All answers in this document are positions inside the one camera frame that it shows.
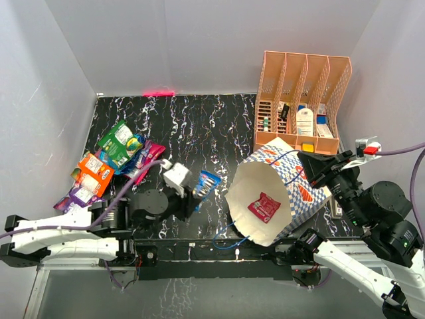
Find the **green candy pack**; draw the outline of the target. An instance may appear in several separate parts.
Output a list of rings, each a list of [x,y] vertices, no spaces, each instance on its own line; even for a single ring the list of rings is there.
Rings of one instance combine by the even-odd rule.
[[[98,141],[98,145],[114,165],[121,168],[142,148],[143,142],[121,120]]]

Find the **glue stick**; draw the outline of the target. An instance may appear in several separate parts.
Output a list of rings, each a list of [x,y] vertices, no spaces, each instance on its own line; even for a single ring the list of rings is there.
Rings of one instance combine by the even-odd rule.
[[[267,132],[269,130],[269,118],[264,116],[263,118],[263,131]]]

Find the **black yellow highlighter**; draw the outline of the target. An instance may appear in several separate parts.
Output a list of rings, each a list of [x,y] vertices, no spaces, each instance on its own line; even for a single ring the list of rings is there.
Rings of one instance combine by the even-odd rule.
[[[283,106],[282,106],[282,109],[280,111],[280,119],[282,121],[286,121],[287,120],[289,111],[290,111],[290,106],[288,104],[284,103]]]

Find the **orange candy pack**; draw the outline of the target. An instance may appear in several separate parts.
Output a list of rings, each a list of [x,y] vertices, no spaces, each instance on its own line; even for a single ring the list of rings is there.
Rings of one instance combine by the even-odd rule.
[[[108,188],[115,170],[98,159],[94,154],[86,152],[74,168],[70,176],[83,188],[97,197],[102,197]]]

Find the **blue snack bag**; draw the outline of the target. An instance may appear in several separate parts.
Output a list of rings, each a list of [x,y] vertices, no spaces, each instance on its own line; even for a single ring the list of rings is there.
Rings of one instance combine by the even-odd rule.
[[[139,136],[139,135],[137,135],[136,134],[136,136],[138,137],[138,140],[140,141],[140,142],[143,142],[143,146],[142,146],[142,148],[139,150],[139,151],[137,151],[136,153],[135,153],[135,155],[125,164],[125,165],[123,165],[121,168],[118,168],[118,167],[116,167],[115,165],[114,165],[114,163],[108,158],[108,156],[106,155],[106,153],[102,150],[102,149],[100,149],[97,153],[96,153],[96,156],[98,157],[98,159],[99,160],[101,160],[101,161],[103,161],[104,163],[106,163],[106,164],[108,164],[111,168],[113,168],[114,170],[115,170],[115,175],[123,175],[123,174],[125,174],[125,173],[127,173],[127,172],[129,172],[130,171],[130,169],[135,165],[135,157],[136,157],[136,155],[138,155],[139,154],[139,152],[143,149],[143,147],[144,147],[144,142],[145,142],[145,139],[144,139],[144,137],[142,137],[142,136]]]

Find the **white tube with label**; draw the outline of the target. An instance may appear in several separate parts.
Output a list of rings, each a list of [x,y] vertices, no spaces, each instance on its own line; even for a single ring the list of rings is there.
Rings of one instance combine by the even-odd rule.
[[[296,129],[300,136],[313,136],[313,111],[309,108],[301,108],[296,114]]]

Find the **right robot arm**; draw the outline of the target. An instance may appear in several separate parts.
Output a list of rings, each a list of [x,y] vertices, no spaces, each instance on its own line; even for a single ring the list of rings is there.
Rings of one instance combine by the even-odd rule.
[[[313,229],[294,243],[297,259],[339,274],[381,306],[386,318],[423,318],[424,241],[406,220],[413,204],[403,190],[391,181],[363,188],[359,165],[350,151],[334,156],[300,152],[297,156],[310,186],[330,190],[353,226],[364,230],[362,241],[393,276],[373,272]]]

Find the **blue checkered paper bag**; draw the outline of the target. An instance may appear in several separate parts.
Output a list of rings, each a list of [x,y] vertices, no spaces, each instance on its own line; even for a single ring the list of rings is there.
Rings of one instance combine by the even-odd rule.
[[[244,241],[269,247],[290,235],[328,202],[330,191],[326,187],[313,189],[310,186],[298,153],[283,139],[274,138],[238,165],[224,198],[231,225],[242,239],[231,245],[221,244],[218,242],[221,234],[217,233],[213,239],[216,248],[231,249]],[[268,223],[248,210],[261,192],[281,203]]]

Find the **white red paper box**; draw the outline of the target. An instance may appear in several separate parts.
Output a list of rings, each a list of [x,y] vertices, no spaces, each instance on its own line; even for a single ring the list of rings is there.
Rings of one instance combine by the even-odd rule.
[[[317,136],[320,138],[333,138],[333,134],[327,124],[316,124]]]

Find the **orange desk organizer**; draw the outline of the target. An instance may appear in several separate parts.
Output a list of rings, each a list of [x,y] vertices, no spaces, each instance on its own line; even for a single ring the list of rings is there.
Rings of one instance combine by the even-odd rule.
[[[254,109],[254,149],[281,138],[300,150],[302,142],[314,143],[315,153],[331,155],[339,149],[337,113],[352,75],[347,56],[265,51]],[[280,119],[283,104],[290,106],[286,121]],[[327,125],[333,138],[300,136],[296,129],[298,106],[303,104],[317,117],[319,104],[326,105]],[[263,118],[269,130],[263,131]]]

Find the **blue stamp pad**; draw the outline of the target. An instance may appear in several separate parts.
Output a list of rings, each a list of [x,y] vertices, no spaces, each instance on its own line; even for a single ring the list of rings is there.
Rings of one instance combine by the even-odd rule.
[[[317,124],[327,124],[327,116],[318,114],[316,117]]]

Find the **pink snack bag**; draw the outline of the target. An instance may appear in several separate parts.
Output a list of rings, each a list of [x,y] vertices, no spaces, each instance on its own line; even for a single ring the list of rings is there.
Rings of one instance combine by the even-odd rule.
[[[150,151],[149,151],[149,155],[148,155],[148,157],[147,157],[147,159],[144,163],[144,166],[142,168],[144,168],[147,164],[151,163],[152,161],[157,160],[158,157],[161,156],[165,150],[166,150],[165,146],[151,142],[151,148],[150,148]],[[136,163],[136,161],[139,157],[139,154],[136,155],[136,157],[135,157],[135,163]],[[135,177],[140,172],[141,169],[136,168],[136,166],[134,165],[130,169],[130,171],[125,173],[124,175],[127,178],[131,179],[131,178]]]

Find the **magenta purple candy pack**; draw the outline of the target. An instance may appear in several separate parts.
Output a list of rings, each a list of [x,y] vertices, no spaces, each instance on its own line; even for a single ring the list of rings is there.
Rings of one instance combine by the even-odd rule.
[[[149,155],[149,151],[151,148],[151,140],[146,141],[143,149],[140,151],[139,157],[136,161],[136,168],[141,169],[144,166],[144,163]]]

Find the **blue cookie pack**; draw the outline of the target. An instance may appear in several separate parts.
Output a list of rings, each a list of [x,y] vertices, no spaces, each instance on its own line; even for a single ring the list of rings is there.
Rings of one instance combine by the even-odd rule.
[[[199,175],[198,183],[196,186],[201,186],[204,189],[205,196],[202,199],[196,199],[199,200],[198,205],[195,208],[195,211],[199,211],[201,208],[202,202],[209,196],[211,192],[213,192],[218,185],[221,183],[221,178],[217,175],[214,175],[211,172],[202,170]]]

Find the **red white staples box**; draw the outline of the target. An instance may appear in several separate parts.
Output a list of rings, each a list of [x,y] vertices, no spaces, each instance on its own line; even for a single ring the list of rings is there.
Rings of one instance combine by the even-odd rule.
[[[327,115],[325,104],[323,104],[323,103],[319,104],[318,109],[317,109],[317,114],[321,115],[321,116]]]

